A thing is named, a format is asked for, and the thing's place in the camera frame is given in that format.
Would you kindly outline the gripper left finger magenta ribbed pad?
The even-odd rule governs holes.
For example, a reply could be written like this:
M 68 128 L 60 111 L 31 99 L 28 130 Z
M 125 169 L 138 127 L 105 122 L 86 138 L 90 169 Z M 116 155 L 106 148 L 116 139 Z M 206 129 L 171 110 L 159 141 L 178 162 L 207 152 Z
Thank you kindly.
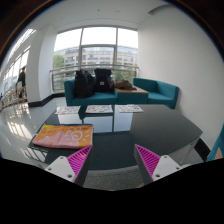
M 48 167 L 46 167 L 45 170 L 75 183 L 76 185 L 82 186 L 86 179 L 91 155 L 92 146 L 89 145 L 68 157 L 59 156 Z

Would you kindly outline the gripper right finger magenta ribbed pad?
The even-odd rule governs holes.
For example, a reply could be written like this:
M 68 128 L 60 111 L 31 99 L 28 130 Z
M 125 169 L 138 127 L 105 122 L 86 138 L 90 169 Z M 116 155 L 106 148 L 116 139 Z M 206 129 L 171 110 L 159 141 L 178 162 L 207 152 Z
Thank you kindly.
M 168 155 L 159 156 L 140 145 L 134 146 L 134 157 L 145 185 L 181 170 L 181 166 Z

